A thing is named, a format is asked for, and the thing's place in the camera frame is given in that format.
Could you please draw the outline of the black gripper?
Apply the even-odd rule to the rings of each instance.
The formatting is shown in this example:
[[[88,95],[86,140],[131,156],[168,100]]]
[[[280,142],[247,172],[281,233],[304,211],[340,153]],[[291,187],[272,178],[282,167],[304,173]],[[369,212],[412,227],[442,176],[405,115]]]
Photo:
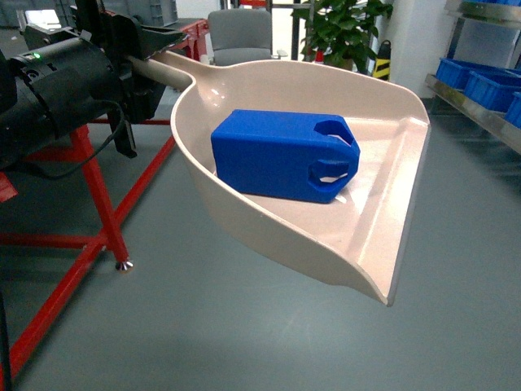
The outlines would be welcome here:
[[[116,67],[123,88],[123,108],[131,122],[154,116],[164,87],[139,76],[129,59],[149,59],[170,47],[183,43],[187,34],[177,29],[142,23],[134,15],[108,10],[102,1],[77,1],[74,7],[76,27],[92,34],[93,42]],[[119,109],[107,113],[116,150],[127,158],[137,156],[131,124]]]

